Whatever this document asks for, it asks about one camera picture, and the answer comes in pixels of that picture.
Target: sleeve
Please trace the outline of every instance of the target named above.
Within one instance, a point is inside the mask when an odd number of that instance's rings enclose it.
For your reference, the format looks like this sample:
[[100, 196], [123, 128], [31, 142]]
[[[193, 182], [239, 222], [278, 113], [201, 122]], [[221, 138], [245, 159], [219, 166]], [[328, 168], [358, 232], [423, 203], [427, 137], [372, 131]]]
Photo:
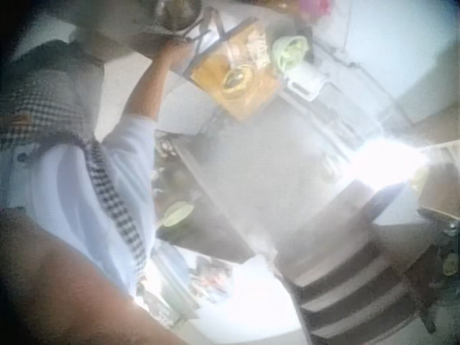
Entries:
[[156, 123], [151, 119], [123, 115], [102, 142], [115, 188], [137, 223], [147, 251], [152, 248], [155, 237], [150, 182], [155, 158], [155, 128]]

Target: white shirt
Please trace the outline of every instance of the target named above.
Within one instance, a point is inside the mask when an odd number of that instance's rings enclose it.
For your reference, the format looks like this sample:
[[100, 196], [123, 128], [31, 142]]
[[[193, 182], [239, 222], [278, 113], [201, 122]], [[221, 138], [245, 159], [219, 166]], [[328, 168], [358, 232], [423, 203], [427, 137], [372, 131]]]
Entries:
[[[125, 115], [102, 142], [109, 174], [137, 225], [147, 256], [155, 239], [150, 192], [154, 133], [153, 120]], [[1, 207], [25, 208], [43, 229], [77, 249], [133, 295], [137, 287], [134, 258], [98, 201], [83, 150], [60, 144], [29, 163], [27, 155], [36, 146], [0, 152]]]

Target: black and white checkered fabric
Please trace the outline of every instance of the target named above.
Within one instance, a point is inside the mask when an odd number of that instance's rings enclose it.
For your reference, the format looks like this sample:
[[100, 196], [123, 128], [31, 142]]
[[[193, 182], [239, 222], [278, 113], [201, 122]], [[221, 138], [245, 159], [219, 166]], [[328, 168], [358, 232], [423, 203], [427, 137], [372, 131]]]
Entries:
[[93, 137], [83, 107], [73, 99], [71, 90], [62, 90], [71, 85], [66, 80], [68, 76], [59, 71], [45, 71], [38, 77], [26, 79], [23, 85], [1, 96], [0, 150], [33, 142], [40, 144], [34, 155], [62, 143], [81, 147], [99, 202], [130, 248], [136, 263], [134, 269], [141, 275], [147, 261], [144, 244], [108, 174], [104, 151]]

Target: hand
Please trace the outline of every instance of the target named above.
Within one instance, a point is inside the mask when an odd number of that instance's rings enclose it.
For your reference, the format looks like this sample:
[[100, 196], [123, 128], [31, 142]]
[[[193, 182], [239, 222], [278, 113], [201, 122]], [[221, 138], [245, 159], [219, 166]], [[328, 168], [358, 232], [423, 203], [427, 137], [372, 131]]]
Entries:
[[192, 55], [192, 47], [192, 43], [182, 39], [170, 40], [160, 52], [160, 59], [172, 68], [179, 68]]

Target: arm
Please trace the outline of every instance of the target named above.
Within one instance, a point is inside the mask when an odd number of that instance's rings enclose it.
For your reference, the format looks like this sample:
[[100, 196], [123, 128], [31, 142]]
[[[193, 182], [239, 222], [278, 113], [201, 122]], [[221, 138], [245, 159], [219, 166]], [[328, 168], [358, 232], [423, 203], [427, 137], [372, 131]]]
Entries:
[[125, 114], [146, 116], [157, 121], [167, 72], [171, 66], [188, 56], [190, 47], [181, 41], [172, 41], [152, 61], [126, 103]]
[[0, 229], [3, 334], [21, 344], [184, 344], [25, 214], [3, 212]]

